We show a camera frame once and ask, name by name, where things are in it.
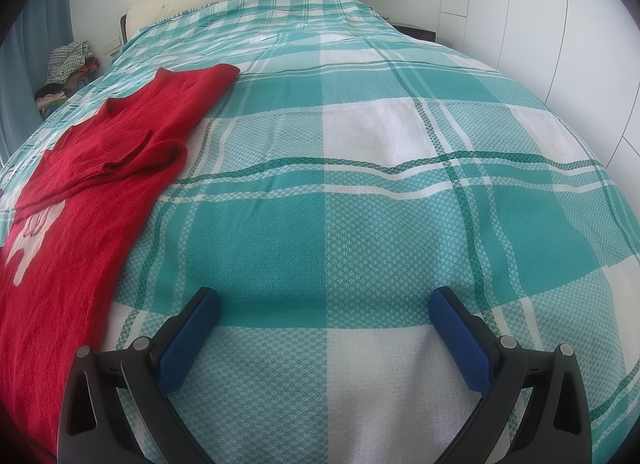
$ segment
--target bed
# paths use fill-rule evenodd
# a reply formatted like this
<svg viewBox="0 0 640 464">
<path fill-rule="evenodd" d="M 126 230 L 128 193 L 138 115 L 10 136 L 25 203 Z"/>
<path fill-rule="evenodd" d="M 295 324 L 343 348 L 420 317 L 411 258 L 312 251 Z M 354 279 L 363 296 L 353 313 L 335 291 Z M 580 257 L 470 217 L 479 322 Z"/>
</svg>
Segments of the bed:
<svg viewBox="0 0 640 464">
<path fill-rule="evenodd" d="M 575 349 L 593 461 L 609 459 L 640 415 L 640 225 L 570 128 L 357 0 L 219 0 L 140 28 L 127 15 L 108 72 L 2 169 L 0 235 L 42 153 L 105 98 L 159 67 L 241 69 L 129 254 L 103 347 L 219 292 L 220 326 L 170 398 L 216 462 L 433 462 L 479 397 L 431 326 L 441 285 L 526 348 Z"/>
</svg>

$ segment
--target white wardrobe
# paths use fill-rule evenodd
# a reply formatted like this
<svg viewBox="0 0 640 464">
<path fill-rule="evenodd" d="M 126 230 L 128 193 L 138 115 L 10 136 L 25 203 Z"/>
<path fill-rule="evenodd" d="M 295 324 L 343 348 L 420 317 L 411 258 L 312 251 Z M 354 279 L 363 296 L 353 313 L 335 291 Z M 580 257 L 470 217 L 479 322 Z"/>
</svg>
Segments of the white wardrobe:
<svg viewBox="0 0 640 464">
<path fill-rule="evenodd" d="M 438 41 L 545 102 L 640 216 L 640 30 L 620 0 L 442 0 Z"/>
</svg>

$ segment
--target bed sheet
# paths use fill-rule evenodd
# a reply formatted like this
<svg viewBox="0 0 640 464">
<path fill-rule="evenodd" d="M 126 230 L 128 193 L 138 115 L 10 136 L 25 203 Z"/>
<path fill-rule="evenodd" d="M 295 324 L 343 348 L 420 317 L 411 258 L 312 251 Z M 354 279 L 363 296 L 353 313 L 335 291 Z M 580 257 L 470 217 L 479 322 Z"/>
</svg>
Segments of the bed sheet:
<svg viewBox="0 0 640 464">
<path fill-rule="evenodd" d="M 605 462 L 640 414 L 638 221 L 529 91 L 358 1 L 229 0 L 143 28 L 2 169 L 0 237 L 66 128 L 159 67 L 221 62 L 241 75 L 132 249 L 104 348 L 213 287 L 220 326 L 170 399 L 216 462 L 432 462 L 478 400 L 428 317 L 449 285 L 495 333 L 574 347 Z"/>
</svg>

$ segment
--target blue gripper pad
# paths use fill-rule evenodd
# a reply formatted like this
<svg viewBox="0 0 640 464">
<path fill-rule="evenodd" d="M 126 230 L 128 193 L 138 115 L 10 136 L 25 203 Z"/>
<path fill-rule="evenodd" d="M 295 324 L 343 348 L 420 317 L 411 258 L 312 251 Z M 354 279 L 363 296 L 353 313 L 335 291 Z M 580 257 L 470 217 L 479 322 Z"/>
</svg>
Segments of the blue gripper pad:
<svg viewBox="0 0 640 464">
<path fill-rule="evenodd" d="M 219 317 L 220 298 L 210 290 L 158 360 L 156 385 L 163 397 L 180 389 Z"/>
<path fill-rule="evenodd" d="M 429 316 L 456 362 L 466 386 L 486 397 L 493 384 L 491 359 L 439 289 L 431 293 Z"/>
</svg>

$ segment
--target silver screw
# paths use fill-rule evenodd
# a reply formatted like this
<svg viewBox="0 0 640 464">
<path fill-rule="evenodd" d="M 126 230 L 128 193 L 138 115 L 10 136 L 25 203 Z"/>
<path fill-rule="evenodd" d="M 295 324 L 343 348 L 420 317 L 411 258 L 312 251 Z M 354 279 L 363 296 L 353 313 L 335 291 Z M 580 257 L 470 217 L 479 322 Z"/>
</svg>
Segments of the silver screw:
<svg viewBox="0 0 640 464">
<path fill-rule="evenodd" d="M 569 345 L 569 343 L 562 343 L 562 345 L 560 346 L 560 351 L 565 356 L 573 356 L 574 355 L 574 349 L 572 348 L 571 345 Z"/>
<path fill-rule="evenodd" d="M 149 346 L 149 338 L 146 336 L 140 336 L 139 338 L 134 339 L 133 348 L 135 350 L 144 350 Z"/>
<path fill-rule="evenodd" d="M 511 336 L 502 336 L 500 338 L 500 345 L 506 349 L 514 349 L 518 346 L 518 342 Z"/>
<path fill-rule="evenodd" d="M 79 358 L 84 358 L 85 356 L 88 356 L 90 352 L 90 348 L 88 345 L 82 345 L 81 348 L 79 348 L 76 351 L 76 356 L 78 356 Z"/>
</svg>

